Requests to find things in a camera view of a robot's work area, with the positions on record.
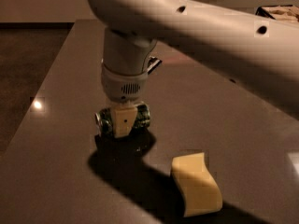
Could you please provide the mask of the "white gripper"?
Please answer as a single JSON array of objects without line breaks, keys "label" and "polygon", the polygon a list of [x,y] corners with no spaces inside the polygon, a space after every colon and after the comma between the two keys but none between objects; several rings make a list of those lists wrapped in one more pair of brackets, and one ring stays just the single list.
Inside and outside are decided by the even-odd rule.
[{"label": "white gripper", "polygon": [[156,45],[155,39],[128,35],[106,28],[101,82],[111,107],[115,138],[129,135],[135,123],[135,101],[144,90],[148,78],[148,61]]}]

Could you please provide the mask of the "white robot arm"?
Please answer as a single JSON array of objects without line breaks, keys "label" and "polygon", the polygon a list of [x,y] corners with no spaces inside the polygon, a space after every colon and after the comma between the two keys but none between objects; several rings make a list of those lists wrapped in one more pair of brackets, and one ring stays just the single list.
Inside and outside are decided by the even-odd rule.
[{"label": "white robot arm", "polygon": [[88,2],[107,26],[102,85],[112,105],[95,115],[101,134],[122,138],[149,126],[149,108],[137,100],[156,41],[236,80],[292,117],[299,115],[296,25],[193,0]]}]

